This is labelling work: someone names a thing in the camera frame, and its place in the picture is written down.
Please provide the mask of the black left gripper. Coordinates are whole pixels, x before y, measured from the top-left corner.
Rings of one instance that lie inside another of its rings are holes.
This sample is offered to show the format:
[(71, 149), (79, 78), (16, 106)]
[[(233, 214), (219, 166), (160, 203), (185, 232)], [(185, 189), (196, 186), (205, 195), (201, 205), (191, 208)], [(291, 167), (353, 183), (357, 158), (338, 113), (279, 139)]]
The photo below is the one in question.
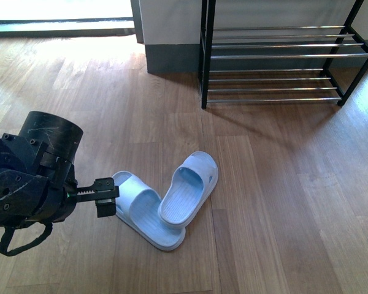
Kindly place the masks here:
[(95, 202), (98, 217), (115, 214), (119, 191), (112, 178), (96, 179), (89, 187), (77, 185), (73, 161), (82, 134), (0, 137), (0, 226), (61, 222), (80, 202)]

